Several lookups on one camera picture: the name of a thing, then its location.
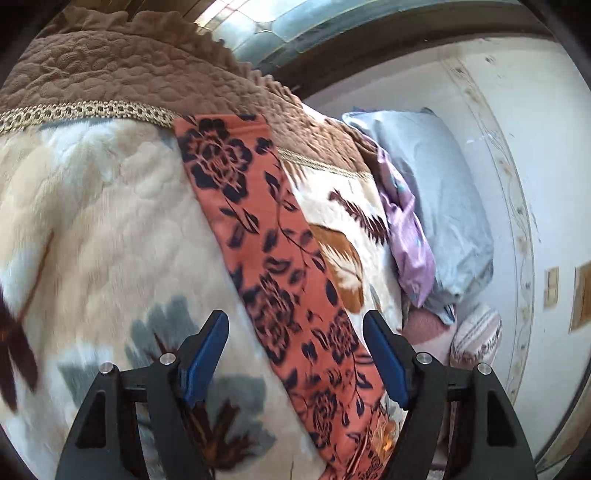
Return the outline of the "orange black floral garment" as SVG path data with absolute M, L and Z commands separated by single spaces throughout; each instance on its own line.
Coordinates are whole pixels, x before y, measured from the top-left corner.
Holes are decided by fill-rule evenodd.
M 380 478 L 396 432 L 384 385 L 269 124 L 256 115 L 186 116 L 174 133 L 256 338 L 325 460 L 325 477 Z

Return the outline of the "striped floral bolster pillow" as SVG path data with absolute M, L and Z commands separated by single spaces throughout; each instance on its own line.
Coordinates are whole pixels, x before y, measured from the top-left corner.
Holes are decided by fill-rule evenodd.
M 479 363 L 492 364 L 501 344 L 502 330 L 499 312 L 486 303 L 478 303 L 454 336 L 450 348 L 450 365 L 473 369 Z

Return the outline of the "pink quilted headboard cushion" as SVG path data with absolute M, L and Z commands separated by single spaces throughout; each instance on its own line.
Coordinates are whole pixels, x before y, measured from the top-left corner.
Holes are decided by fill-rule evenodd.
M 446 325 L 432 312 L 414 309 L 409 313 L 402 335 L 417 353 L 427 352 L 443 365 L 448 365 L 456 332 L 456 324 Z

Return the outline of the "purple patterned cloth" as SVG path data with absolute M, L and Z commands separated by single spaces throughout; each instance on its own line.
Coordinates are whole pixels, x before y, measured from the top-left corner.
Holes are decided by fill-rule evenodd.
M 398 280 L 411 303 L 421 308 L 436 278 L 436 260 L 416 213 L 416 198 L 403 175 L 394 167 L 390 154 L 368 135 L 376 159 L 369 160 L 386 213 L 389 244 L 398 268 Z

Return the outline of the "cream leaf-pattern blanket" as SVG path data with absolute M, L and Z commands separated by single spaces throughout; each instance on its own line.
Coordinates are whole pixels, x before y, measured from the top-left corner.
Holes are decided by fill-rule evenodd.
M 22 477 L 56 475 L 102 363 L 174 354 L 219 309 L 228 343 L 188 413 L 212 476 L 329 479 L 184 168 L 176 120 L 221 115 L 269 124 L 363 346 L 369 311 L 401 328 L 376 152 L 360 133 L 177 13 L 69 6 L 1 89 L 1 451 Z

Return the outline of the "light blue pillow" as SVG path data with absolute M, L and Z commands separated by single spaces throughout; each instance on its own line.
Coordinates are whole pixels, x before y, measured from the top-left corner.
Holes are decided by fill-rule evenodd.
M 385 190 L 414 195 L 414 213 L 435 260 L 424 305 L 445 324 L 454 324 L 452 309 L 480 293 L 494 274 L 490 224 L 458 142 L 428 109 L 349 112 L 342 120 L 385 151 L 380 169 Z

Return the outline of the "beige wall switch plate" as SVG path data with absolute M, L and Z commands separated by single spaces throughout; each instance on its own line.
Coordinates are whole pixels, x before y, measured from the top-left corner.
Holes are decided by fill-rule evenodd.
M 545 272 L 544 308 L 553 308 L 559 297 L 559 268 L 552 267 Z

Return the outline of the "dark wooden window frame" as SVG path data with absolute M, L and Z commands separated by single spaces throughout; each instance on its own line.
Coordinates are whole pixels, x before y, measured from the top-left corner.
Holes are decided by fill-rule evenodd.
M 429 48 L 479 38 L 553 40 L 525 6 L 446 1 L 402 9 L 380 1 L 312 27 L 256 65 L 305 99 L 370 67 Z

